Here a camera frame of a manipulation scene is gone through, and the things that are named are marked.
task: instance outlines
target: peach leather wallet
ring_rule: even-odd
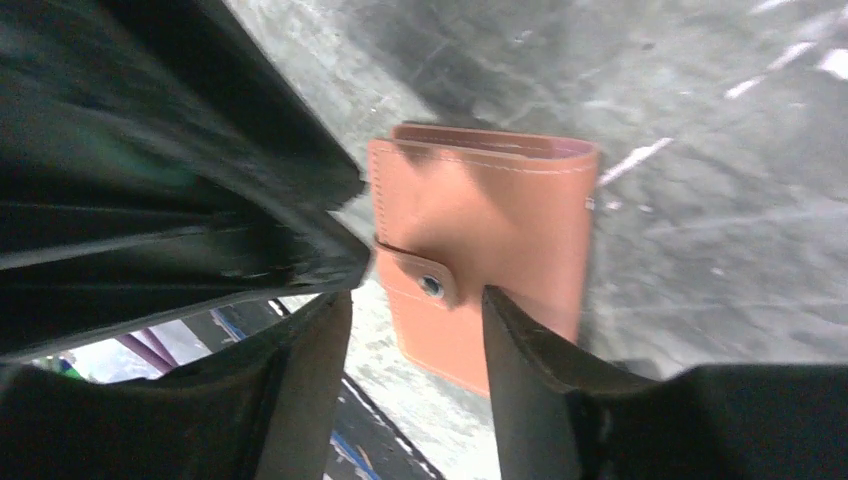
[[[597,159],[582,140],[413,124],[368,144],[377,272],[409,360],[488,395],[484,285],[576,340]]]

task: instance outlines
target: blue cable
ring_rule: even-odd
[[[247,335],[245,335],[244,332],[242,332],[238,327],[230,323],[217,308],[213,309],[209,313],[211,313],[216,320],[223,323],[227,328],[229,328],[230,331],[232,331],[239,340],[244,340],[245,338],[247,338]],[[359,455],[359,452],[351,448],[351,446],[345,441],[344,438],[342,438],[341,435],[334,431],[332,439],[334,442],[336,442],[339,448],[344,450],[347,456],[350,457],[351,460],[353,460],[353,463],[355,463],[357,467],[359,467],[363,472],[365,472],[366,475],[368,475],[368,478],[370,478],[371,480],[380,480],[380,477],[374,472],[374,470],[371,469],[371,467],[368,466],[368,462],[366,462],[365,459],[362,458],[361,455]]]

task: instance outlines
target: metal snap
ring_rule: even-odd
[[[421,290],[424,290],[424,293],[431,297],[442,298],[445,296],[445,289],[442,287],[442,282],[436,279],[436,277],[424,275],[418,279],[418,286],[421,287]]]

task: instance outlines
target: scratched surface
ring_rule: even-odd
[[[845,0],[230,0],[364,166],[404,120],[603,149],[581,341],[668,376],[848,360]],[[341,214],[373,234],[370,199]],[[496,478],[485,402],[408,365],[356,292],[348,370],[448,478]]]

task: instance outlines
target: gray table surface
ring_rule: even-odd
[[[600,144],[595,353],[848,360],[845,0],[229,3],[363,171],[409,120]],[[367,196],[338,215],[371,238]],[[498,478],[486,402],[400,356],[373,276],[354,300],[349,373],[448,478]]]

